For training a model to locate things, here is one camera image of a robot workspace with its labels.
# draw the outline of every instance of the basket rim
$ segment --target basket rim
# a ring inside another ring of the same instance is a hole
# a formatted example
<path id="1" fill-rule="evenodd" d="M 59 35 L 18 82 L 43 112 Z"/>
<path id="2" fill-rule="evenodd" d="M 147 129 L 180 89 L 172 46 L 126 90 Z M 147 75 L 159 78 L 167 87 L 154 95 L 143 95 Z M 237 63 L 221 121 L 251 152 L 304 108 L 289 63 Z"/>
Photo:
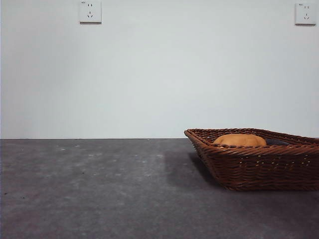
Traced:
<path id="1" fill-rule="evenodd" d="M 287 137 L 307 142 L 308 144 L 289 144 L 289 145 L 266 145 L 266 146 L 236 146 L 227 144 L 214 144 L 203 139 L 195 133 L 195 131 L 224 131 L 224 130 L 257 130 L 265 133 L 280 134 Z M 298 135 L 279 133 L 265 129 L 257 128 L 221 128 L 221 129 L 200 129 L 193 128 L 184 131 L 185 135 L 197 144 L 203 144 L 206 149 L 211 149 L 219 154 L 242 154 L 242 155 L 269 155 L 269 154 L 284 154 L 284 155 L 298 155 L 298 154 L 319 154 L 319 139 L 311 137 L 302 137 Z"/>

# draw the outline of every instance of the gray concrete floor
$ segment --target gray concrete floor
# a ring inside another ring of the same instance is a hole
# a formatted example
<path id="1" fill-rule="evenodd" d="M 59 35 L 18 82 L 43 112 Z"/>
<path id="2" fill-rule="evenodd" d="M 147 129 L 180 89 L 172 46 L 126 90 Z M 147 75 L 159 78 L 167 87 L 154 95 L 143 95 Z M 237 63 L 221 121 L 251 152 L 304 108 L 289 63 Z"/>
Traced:
<path id="1" fill-rule="evenodd" d="M 2 239 L 319 238 L 319 192 L 227 191 L 188 139 L 1 149 Z"/>

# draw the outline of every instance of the floor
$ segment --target floor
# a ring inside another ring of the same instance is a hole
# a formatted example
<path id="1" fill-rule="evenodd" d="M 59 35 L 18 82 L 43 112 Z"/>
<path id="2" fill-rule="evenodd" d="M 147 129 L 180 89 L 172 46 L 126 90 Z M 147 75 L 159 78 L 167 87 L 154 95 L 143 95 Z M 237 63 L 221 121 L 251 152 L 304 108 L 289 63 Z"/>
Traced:
<path id="1" fill-rule="evenodd" d="M 317 239 L 319 192 L 233 192 L 188 139 L 1 141 L 2 239 Z"/>

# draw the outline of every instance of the woven basket weave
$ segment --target woven basket weave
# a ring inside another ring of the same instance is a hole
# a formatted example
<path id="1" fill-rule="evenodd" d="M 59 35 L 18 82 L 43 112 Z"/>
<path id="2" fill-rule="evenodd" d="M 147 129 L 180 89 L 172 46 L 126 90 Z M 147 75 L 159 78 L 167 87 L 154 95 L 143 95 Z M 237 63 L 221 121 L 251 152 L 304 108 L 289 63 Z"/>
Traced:
<path id="1" fill-rule="evenodd" d="M 188 129 L 184 133 L 213 177 L 227 189 L 319 189 L 319 139 L 254 128 Z M 213 144 L 219 136 L 230 133 L 254 134 L 290 145 Z"/>

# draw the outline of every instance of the white wall outlet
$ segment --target white wall outlet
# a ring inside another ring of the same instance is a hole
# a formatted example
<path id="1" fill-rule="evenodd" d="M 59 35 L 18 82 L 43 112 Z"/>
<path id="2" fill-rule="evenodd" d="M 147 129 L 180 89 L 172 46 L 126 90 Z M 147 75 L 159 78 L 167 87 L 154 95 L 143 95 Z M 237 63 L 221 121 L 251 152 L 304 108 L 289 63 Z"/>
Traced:
<path id="1" fill-rule="evenodd" d="M 102 23 L 102 3 L 100 1 L 80 2 L 80 23 Z"/>
<path id="2" fill-rule="evenodd" d="M 315 25 L 317 20 L 317 4 L 296 3 L 296 25 Z"/>

